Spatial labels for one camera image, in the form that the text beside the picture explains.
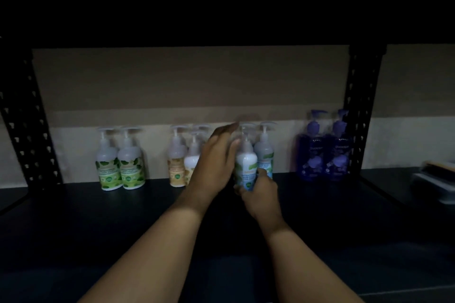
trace wall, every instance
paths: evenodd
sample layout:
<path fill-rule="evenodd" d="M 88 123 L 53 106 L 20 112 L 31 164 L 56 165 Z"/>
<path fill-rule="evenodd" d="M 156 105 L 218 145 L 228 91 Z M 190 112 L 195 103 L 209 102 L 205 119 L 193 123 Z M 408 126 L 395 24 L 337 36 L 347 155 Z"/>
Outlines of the wall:
<path fill-rule="evenodd" d="M 290 171 L 309 110 L 342 106 L 349 55 L 347 46 L 177 47 L 46 49 L 34 58 L 64 180 L 85 182 L 97 180 L 99 125 L 141 125 L 149 176 L 163 178 L 170 124 L 274 120 L 275 171 Z M 452 45 L 388 47 L 364 168 L 455 158 L 454 58 Z M 14 158 L 4 126 L 0 137 L 3 158 Z M 3 187 L 25 183 L 14 161 L 2 177 Z"/>

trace right hand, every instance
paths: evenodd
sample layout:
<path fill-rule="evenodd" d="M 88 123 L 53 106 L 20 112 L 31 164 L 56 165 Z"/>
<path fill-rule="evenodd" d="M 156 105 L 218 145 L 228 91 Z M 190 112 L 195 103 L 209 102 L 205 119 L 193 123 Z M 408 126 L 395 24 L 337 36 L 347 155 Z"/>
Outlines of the right hand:
<path fill-rule="evenodd" d="M 278 185 L 267 176 L 266 170 L 258 169 L 258 178 L 253 191 L 247 191 L 241 186 L 235 186 L 234 189 L 242 197 L 247 211 L 264 232 L 286 225 L 281 216 Z"/>

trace upper shelf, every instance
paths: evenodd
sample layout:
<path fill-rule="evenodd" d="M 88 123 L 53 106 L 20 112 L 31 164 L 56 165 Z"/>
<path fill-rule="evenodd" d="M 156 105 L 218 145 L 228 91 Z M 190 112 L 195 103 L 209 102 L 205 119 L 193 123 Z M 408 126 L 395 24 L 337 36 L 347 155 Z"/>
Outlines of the upper shelf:
<path fill-rule="evenodd" d="M 455 42 L 450 0 L 6 0 L 33 48 Z"/>

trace left hand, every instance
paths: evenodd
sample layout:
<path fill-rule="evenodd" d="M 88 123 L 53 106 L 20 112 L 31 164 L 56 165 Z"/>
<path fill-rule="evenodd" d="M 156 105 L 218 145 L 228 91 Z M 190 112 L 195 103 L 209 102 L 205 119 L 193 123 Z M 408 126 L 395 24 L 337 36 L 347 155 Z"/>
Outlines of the left hand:
<path fill-rule="evenodd" d="M 240 140 L 229 144 L 231 134 L 238 129 L 238 122 L 218 127 L 203 146 L 201 156 L 191 176 L 187 190 L 197 191 L 210 201 L 229 181 L 234 169 L 235 155 Z"/>

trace purple bottle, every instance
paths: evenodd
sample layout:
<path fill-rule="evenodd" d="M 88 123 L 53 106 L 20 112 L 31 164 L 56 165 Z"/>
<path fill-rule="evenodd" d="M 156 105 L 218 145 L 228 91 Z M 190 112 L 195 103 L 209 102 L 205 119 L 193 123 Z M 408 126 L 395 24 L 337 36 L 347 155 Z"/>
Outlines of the purple bottle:
<path fill-rule="evenodd" d="M 297 175 L 305 181 L 314 181 L 323 170 L 323 137 L 319 133 L 319 123 L 316 121 L 325 110 L 311 111 L 313 120 L 308 124 L 307 131 L 298 139 Z"/>
<path fill-rule="evenodd" d="M 324 137 L 324 176 L 331 181 L 341 181 L 348 173 L 352 141 L 343 121 L 347 114 L 345 109 L 338 110 L 339 119 L 333 123 L 333 132 Z"/>

